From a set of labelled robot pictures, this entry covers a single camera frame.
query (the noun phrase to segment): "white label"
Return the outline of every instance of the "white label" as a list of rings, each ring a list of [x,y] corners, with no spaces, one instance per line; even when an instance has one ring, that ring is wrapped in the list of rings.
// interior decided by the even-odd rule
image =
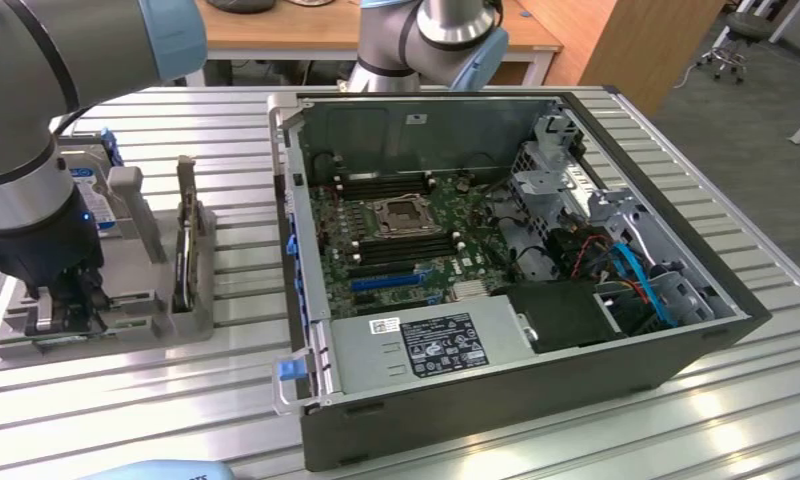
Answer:
[[[414,113],[406,116],[406,124],[407,125],[426,125],[427,124],[427,114],[426,113]]]
[[[112,212],[107,197],[99,193],[106,186],[98,185],[98,177],[91,168],[72,168],[71,176],[75,179],[75,184],[83,195],[86,206],[95,215],[98,229],[107,230],[116,226],[116,214]]]
[[[381,318],[379,320],[371,320],[371,334],[379,335],[381,333],[399,332],[401,331],[401,317]]]

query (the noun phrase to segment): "slotted aluminum surface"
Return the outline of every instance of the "slotted aluminum surface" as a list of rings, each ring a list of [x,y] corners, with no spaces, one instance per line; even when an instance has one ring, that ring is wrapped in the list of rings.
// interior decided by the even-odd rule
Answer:
[[[290,350],[271,90],[152,89],[95,108],[76,130],[118,133],[158,211],[178,204],[178,155],[198,157],[201,195],[221,215],[217,332],[178,348],[0,372],[0,478],[72,478],[154,458],[225,460],[243,478],[798,478],[800,272],[629,103],[598,88],[574,92],[774,311],[738,345],[656,391],[309,473],[298,419],[277,416],[270,385],[271,361]],[[602,178],[622,183],[597,152],[589,144]]]

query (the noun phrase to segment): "chair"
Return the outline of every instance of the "chair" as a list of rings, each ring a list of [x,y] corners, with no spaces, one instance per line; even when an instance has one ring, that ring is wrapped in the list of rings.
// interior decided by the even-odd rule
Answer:
[[[714,63],[716,60],[721,63],[716,72],[716,80],[721,80],[721,72],[730,67],[730,72],[736,75],[736,83],[745,82],[745,74],[748,73],[748,57],[740,53],[745,43],[752,46],[766,40],[774,32],[774,25],[765,18],[753,13],[736,12],[726,17],[726,25],[730,28],[724,44],[709,50],[697,61],[697,66],[704,63]]]

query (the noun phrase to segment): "gray carpet floor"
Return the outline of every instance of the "gray carpet floor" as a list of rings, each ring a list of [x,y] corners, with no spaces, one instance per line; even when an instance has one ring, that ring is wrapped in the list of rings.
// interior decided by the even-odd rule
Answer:
[[[768,42],[744,53],[745,83],[696,68],[653,122],[800,267],[800,146],[788,140],[800,127],[800,58]]]

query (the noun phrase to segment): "motherboard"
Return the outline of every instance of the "motherboard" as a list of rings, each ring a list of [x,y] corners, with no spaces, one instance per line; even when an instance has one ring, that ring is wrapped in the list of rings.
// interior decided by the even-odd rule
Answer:
[[[522,278],[494,217],[495,186],[459,172],[311,189],[334,318],[487,295]]]

